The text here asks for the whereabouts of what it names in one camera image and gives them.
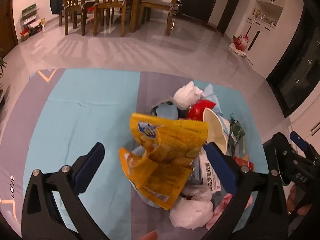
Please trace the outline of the left hand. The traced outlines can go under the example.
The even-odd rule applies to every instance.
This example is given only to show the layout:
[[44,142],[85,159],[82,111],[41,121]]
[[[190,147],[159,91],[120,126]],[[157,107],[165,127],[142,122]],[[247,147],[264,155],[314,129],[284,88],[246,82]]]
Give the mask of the left hand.
[[158,239],[158,232],[157,230],[153,230],[146,235],[144,235],[142,238],[139,240],[157,240]]

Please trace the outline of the right hand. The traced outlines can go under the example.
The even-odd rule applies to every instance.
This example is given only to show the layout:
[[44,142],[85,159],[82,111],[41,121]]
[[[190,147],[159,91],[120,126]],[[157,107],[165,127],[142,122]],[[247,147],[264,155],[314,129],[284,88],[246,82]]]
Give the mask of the right hand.
[[[290,189],[290,194],[287,198],[287,213],[291,214],[295,209],[296,209],[296,205],[300,202],[298,200],[298,198],[301,197],[302,191],[300,190],[299,187],[297,187],[295,184],[293,184],[293,186]],[[304,216],[308,213],[308,211],[310,210],[310,208],[312,207],[312,203],[308,204],[308,205],[304,205],[303,207],[300,207],[296,213],[297,215],[301,215]]]

